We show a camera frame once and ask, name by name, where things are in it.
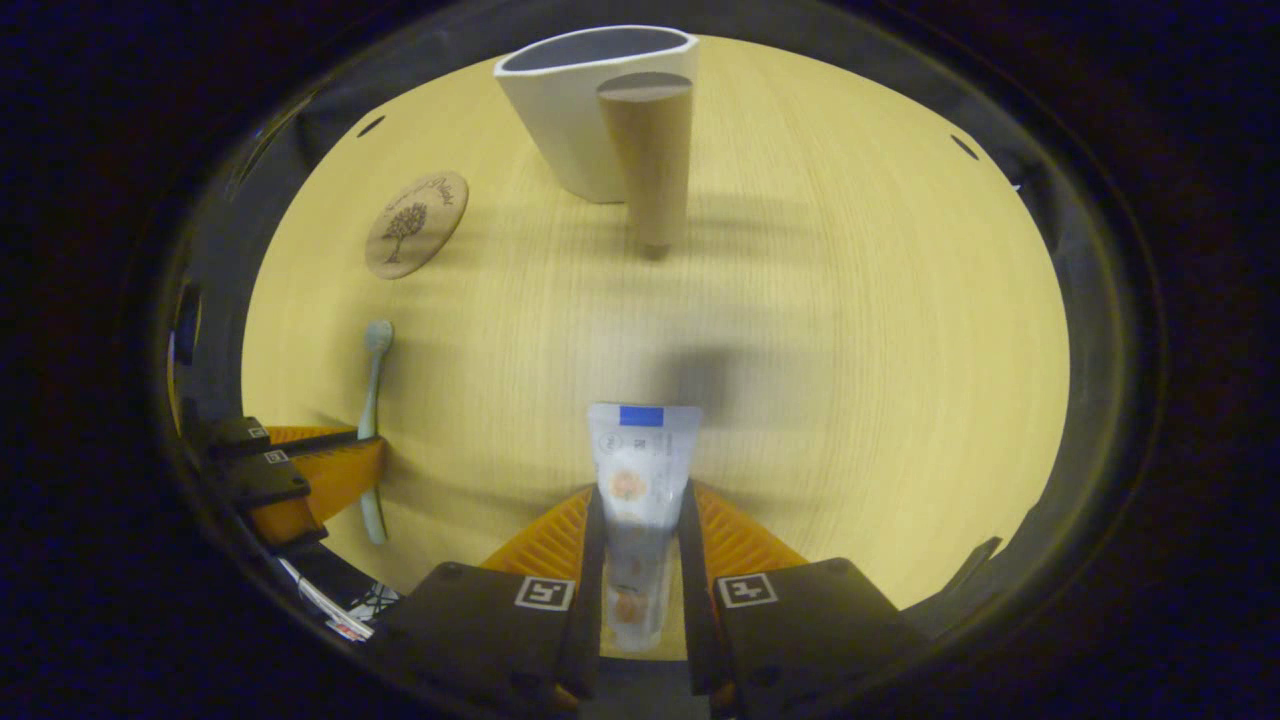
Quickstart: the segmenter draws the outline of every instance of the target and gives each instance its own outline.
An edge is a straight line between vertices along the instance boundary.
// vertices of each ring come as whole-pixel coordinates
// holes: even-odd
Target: white ceramic vase
[[[640,72],[694,81],[698,38],[653,26],[580,29],[503,58],[493,74],[559,183],[593,202],[621,202],[622,172],[595,91]]]

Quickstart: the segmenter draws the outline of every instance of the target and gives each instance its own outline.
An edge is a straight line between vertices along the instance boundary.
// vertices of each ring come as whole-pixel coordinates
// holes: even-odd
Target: toothpaste tube
[[[604,501],[605,619],[620,650],[658,644],[667,618],[667,553],[694,459],[698,407],[598,402],[588,411]]]

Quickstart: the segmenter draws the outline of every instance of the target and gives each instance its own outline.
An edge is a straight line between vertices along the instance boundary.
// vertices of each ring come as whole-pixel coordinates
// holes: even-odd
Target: wooden coaster
[[[421,268],[444,247],[467,209],[467,181],[452,172],[415,181],[378,215],[365,241],[365,264],[392,281]]]

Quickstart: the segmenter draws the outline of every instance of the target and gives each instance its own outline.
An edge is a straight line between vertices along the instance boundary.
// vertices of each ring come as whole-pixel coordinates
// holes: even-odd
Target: wooden table
[[[394,323],[390,539],[372,546],[356,507],[325,541],[361,570],[408,592],[594,482],[593,401],[701,406],[692,475],[808,559],[849,557],[900,607],[1039,497],[1066,322],[1009,181],[893,91],[703,40],[689,240],[660,261],[623,246],[623,205],[556,183],[493,61],[370,111],[293,200],[250,307],[244,411],[353,425],[364,328]],[[412,275],[375,278],[379,210],[447,169],[471,191],[453,238]],[[648,657],[684,657],[678,596],[672,610]]]

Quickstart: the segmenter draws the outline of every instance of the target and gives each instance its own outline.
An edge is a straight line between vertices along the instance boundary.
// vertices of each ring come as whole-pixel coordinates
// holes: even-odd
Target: toothbrush
[[[369,375],[369,396],[365,398],[365,414],[360,416],[357,439],[369,439],[378,434],[378,380],[383,374],[383,356],[392,346],[396,331],[390,320],[374,320],[365,331],[365,347],[374,356],[374,369]],[[387,542],[387,525],[383,524],[383,506],[378,500],[378,486],[360,496],[360,511],[365,516],[365,530],[374,544]]]

